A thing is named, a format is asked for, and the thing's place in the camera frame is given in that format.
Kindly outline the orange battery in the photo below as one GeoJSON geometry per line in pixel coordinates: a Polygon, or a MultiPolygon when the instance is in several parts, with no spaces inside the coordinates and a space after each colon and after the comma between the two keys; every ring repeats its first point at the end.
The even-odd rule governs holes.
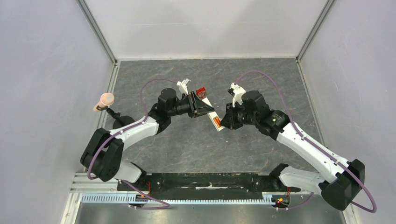
{"type": "Polygon", "coordinates": [[[218,116],[214,117],[213,121],[214,121],[214,123],[215,123],[217,128],[221,127],[221,125],[220,125],[221,120],[220,120],[220,118],[218,116]]]}

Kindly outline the white remote control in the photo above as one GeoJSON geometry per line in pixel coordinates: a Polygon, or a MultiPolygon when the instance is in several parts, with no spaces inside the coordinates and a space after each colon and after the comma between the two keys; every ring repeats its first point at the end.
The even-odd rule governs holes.
{"type": "MultiPolygon", "coordinates": [[[[204,99],[202,99],[202,101],[205,102],[207,105],[212,106],[212,104],[210,103],[210,101],[209,101],[208,98],[204,98],[204,99]]],[[[216,128],[216,130],[217,130],[218,132],[220,132],[221,130],[224,129],[223,126],[221,126],[220,128],[217,128],[216,125],[215,125],[215,123],[214,123],[214,121],[213,121],[213,118],[216,117],[216,116],[218,116],[218,114],[217,114],[216,112],[210,112],[210,113],[208,113],[207,115],[208,115],[208,117],[210,118],[211,122],[213,123],[214,127],[216,128]]]]}

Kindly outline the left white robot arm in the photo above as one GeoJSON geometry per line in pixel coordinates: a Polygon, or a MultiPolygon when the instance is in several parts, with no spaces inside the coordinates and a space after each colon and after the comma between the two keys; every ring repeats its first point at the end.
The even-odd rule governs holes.
{"type": "Polygon", "coordinates": [[[143,170],[132,162],[123,162],[123,151],[147,137],[164,131],[171,124],[173,116],[187,114],[191,118],[196,118],[214,111],[212,106],[199,99],[193,91],[178,98],[174,89],[163,89],[147,117],[110,131],[104,128],[97,129],[80,162],[94,174],[94,178],[104,182],[113,178],[124,180],[128,181],[134,190],[142,190],[147,183],[146,177],[142,175],[143,170]]]}

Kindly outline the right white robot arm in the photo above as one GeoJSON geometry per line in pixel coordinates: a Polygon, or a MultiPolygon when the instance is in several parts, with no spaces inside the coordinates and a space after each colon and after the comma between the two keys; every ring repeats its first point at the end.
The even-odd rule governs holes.
{"type": "Polygon", "coordinates": [[[307,135],[289,116],[271,110],[259,91],[229,89],[233,100],[226,105],[220,124],[230,130],[244,125],[255,126],[260,133],[289,147],[310,163],[315,172],[279,164],[271,171],[270,185],[275,190],[295,187],[320,194],[333,208],[345,210],[362,190],[365,165],[358,159],[349,161],[307,135]]]}

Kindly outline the small red toy block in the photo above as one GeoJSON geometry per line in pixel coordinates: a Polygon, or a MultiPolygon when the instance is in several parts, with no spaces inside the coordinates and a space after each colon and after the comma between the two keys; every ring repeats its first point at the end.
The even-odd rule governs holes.
{"type": "Polygon", "coordinates": [[[198,96],[199,99],[206,98],[206,89],[205,89],[205,87],[197,89],[196,90],[196,95],[198,96]]]}

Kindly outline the black stand base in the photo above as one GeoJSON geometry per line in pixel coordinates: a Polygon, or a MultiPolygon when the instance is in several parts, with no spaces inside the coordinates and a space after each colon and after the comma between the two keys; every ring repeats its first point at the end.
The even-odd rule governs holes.
{"type": "Polygon", "coordinates": [[[135,122],[132,117],[121,116],[120,112],[115,112],[109,107],[106,109],[106,112],[114,119],[113,129],[118,129],[135,122]]]}

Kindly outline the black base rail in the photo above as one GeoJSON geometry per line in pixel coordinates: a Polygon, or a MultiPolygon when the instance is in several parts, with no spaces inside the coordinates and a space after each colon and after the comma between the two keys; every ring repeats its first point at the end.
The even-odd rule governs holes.
{"type": "Polygon", "coordinates": [[[148,173],[134,186],[156,199],[260,199],[263,192],[299,192],[267,173],[148,173]]]}

